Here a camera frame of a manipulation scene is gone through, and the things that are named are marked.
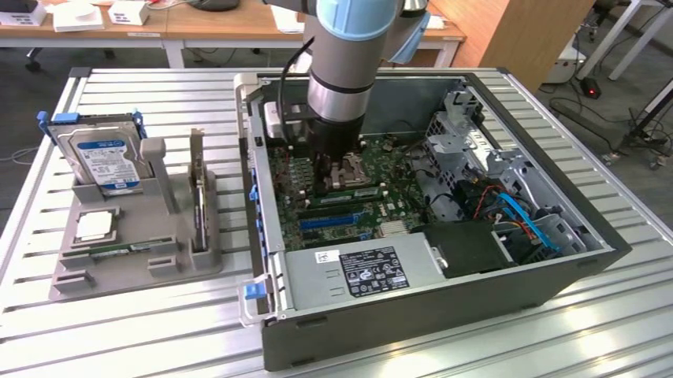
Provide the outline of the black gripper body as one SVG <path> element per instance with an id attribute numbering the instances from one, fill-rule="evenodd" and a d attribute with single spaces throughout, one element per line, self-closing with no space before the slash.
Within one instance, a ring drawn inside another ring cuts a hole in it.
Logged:
<path id="1" fill-rule="evenodd" d="M 364 117 L 344 122 L 315 118 L 308 122 L 311 150 L 328 158 L 342 158 L 354 148 Z"/>

